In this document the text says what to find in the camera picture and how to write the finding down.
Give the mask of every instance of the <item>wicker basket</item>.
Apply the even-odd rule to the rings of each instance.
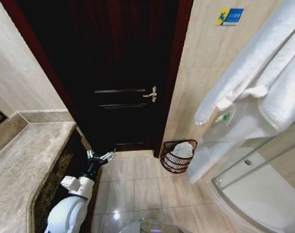
[[[171,173],[182,173],[187,169],[187,166],[190,164],[192,157],[190,158],[180,158],[171,153],[175,146],[182,142],[188,142],[193,147],[193,154],[194,150],[197,147],[197,141],[195,140],[182,140],[182,141],[171,141],[171,142],[164,142],[164,148],[161,155],[161,164],[163,167],[170,171]]]

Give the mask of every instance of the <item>beige floor tile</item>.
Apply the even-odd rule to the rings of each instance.
[[[116,154],[115,159],[153,157],[152,150],[118,151],[115,154]]]
[[[145,218],[153,219],[159,223],[165,223],[165,217],[162,209],[140,210],[134,212],[135,219]]]
[[[200,182],[191,184],[186,176],[181,177],[181,179],[190,205],[214,203]]]
[[[179,228],[177,228],[175,225],[162,225],[161,232],[162,233],[181,233]]]
[[[110,182],[107,201],[107,213],[114,211],[134,210],[134,183],[133,181]]]
[[[185,172],[182,172],[182,173],[180,174],[180,176],[187,176],[186,171],[185,171]]]
[[[109,184],[109,182],[101,182],[96,186],[97,192],[93,194],[96,195],[94,215],[105,214],[109,193]]]
[[[133,219],[133,211],[106,214],[103,233],[118,233],[127,224],[127,222]]]
[[[155,158],[134,159],[134,179],[156,178]]]
[[[102,233],[105,215],[94,215],[86,218],[86,228],[80,229],[80,232]]]
[[[180,176],[180,174],[171,173],[167,171],[163,165],[161,164],[161,161],[159,159],[155,159],[155,167],[156,167],[156,176],[157,177],[172,177],[172,176]]]
[[[133,180],[133,159],[114,159],[111,181]]]
[[[162,207],[157,178],[134,181],[134,210]]]
[[[112,171],[112,163],[111,162],[101,166],[101,168],[98,172],[97,180],[99,182],[111,181],[111,171]]]
[[[188,205],[181,177],[158,178],[158,183],[163,208]]]
[[[229,233],[219,208],[215,204],[191,206],[198,232]]]
[[[188,229],[192,233],[197,233],[196,223],[190,206],[165,208],[163,211],[166,224],[178,225]]]

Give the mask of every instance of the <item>tiled wall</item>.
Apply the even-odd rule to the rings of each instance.
[[[66,109],[0,3],[0,110]]]
[[[281,0],[194,0],[163,141],[199,140],[201,101]],[[222,7],[244,8],[237,26],[215,26]]]

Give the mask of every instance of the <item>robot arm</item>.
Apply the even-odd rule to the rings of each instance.
[[[69,190],[72,197],[61,200],[49,213],[45,233],[79,233],[87,214],[87,205],[91,199],[93,186],[100,167],[115,157],[115,151],[105,155],[96,155],[87,151],[88,168],[78,179],[65,176],[61,185]]]

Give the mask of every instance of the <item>door frame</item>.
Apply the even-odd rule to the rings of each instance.
[[[71,113],[75,121],[78,119],[78,111],[75,108],[70,96],[68,95],[63,84],[59,80],[55,70],[53,69],[46,53],[44,52],[40,42],[36,38],[31,26],[29,25],[27,19],[22,13],[20,7],[16,3],[16,0],[0,0],[7,14],[12,19],[13,23],[17,27],[21,36],[27,43],[31,52],[35,56],[39,65],[45,72],[49,81],[52,83],[53,87],[59,94],[60,98],[66,105],[67,109]],[[178,69],[180,65],[180,59],[183,51],[184,41],[186,37],[186,31],[188,27],[188,22],[191,15],[191,10],[193,6],[193,0],[179,0],[179,6],[177,11],[177,23],[174,30],[173,43],[171,48],[171,56],[169,62],[168,76],[166,79],[165,90],[164,90],[164,100],[161,103],[163,111],[161,112],[160,125],[155,132],[155,148],[154,157],[159,157],[162,148],[163,136],[166,128],[167,118],[169,114],[171,99],[176,83],[176,78],[178,74]]]

